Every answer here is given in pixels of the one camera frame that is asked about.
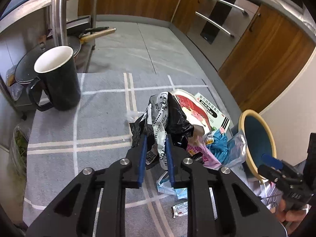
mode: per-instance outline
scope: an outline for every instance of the trash bin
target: trash bin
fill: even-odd
[[[258,167],[263,164],[261,156],[267,153],[277,158],[272,133],[264,119],[253,110],[241,113],[238,125],[233,127],[232,134],[235,135],[239,130],[245,133],[247,139],[246,165],[244,163],[247,178],[255,176],[263,184],[265,178],[258,174]]]

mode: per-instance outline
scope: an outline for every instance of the yellow rim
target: yellow rim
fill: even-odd
[[[245,118],[247,116],[253,116],[255,119],[257,119],[262,124],[262,126],[264,127],[264,129],[266,130],[266,132],[268,134],[268,137],[269,137],[269,140],[270,140],[270,143],[271,143],[272,156],[274,158],[277,158],[277,154],[276,154],[277,153],[277,149],[276,149],[276,145],[275,145],[275,142],[274,142],[271,130],[270,130],[269,126],[267,125],[267,123],[264,121],[264,119],[257,112],[255,112],[253,110],[246,110],[243,113],[241,113],[241,115],[239,117],[239,122],[238,122],[238,129],[242,130],[245,133],[245,125],[244,125],[244,123],[245,123]],[[258,168],[255,165],[255,163],[253,162],[253,159],[252,159],[252,157],[250,155],[250,151],[249,151],[248,147],[247,147],[246,162],[247,162],[247,165],[248,165],[251,173],[256,178],[259,179],[260,183],[263,183],[263,180],[265,180],[265,178],[258,174]]]

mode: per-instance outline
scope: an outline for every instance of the mug handle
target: mug handle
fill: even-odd
[[[36,108],[39,111],[47,111],[49,109],[51,109],[52,107],[54,107],[54,105],[51,102],[45,103],[44,105],[38,105],[35,100],[34,100],[34,96],[33,96],[33,91],[35,86],[41,81],[41,79],[39,77],[36,77],[26,88],[26,93],[28,98],[30,99],[31,103],[34,104],[36,106]]]

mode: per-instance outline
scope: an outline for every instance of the frying pan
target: frying pan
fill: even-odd
[[[90,35],[79,35],[80,39],[74,36],[67,36],[68,46],[74,50],[74,57],[76,57],[81,49],[81,45],[90,42],[96,38],[112,34],[116,31],[116,28],[97,27],[93,29],[86,29],[83,34],[87,32],[95,32]],[[41,42],[39,45],[30,50],[20,60],[15,69],[15,81],[22,85],[27,85],[37,77],[37,73],[34,71],[34,64],[39,56],[49,49],[55,47],[54,40],[48,39],[46,42]]]

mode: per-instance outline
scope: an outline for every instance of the triangular cutout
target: triangular cutout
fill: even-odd
[[[77,184],[67,195],[64,197],[54,208],[54,212],[57,214],[70,217],[76,203],[81,184]]]
[[[258,213],[259,209],[252,200],[244,193],[244,191],[235,183],[232,184],[239,209],[242,216],[249,216]]]

